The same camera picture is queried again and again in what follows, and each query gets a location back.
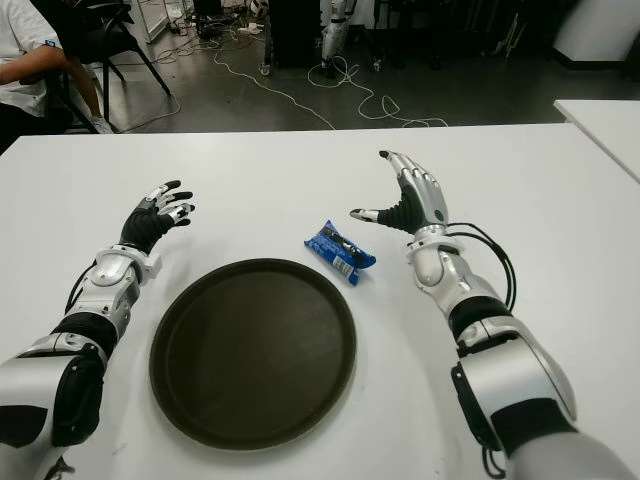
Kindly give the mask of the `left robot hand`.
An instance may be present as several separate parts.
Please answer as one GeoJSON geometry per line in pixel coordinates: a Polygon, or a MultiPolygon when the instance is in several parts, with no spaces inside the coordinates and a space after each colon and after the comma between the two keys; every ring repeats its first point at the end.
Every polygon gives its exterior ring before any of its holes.
{"type": "Polygon", "coordinates": [[[181,182],[173,180],[147,193],[125,220],[119,244],[150,254],[171,229],[189,225],[195,210],[193,193],[180,187],[181,182]]]}

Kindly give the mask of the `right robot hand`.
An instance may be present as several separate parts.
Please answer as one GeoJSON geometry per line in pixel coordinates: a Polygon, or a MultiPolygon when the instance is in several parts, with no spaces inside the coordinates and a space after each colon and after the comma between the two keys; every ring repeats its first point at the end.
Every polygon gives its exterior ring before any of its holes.
{"type": "Polygon", "coordinates": [[[386,209],[353,209],[350,216],[409,234],[430,226],[446,227],[448,209],[436,178],[405,154],[380,150],[379,156],[395,172],[400,199],[386,209]]]}

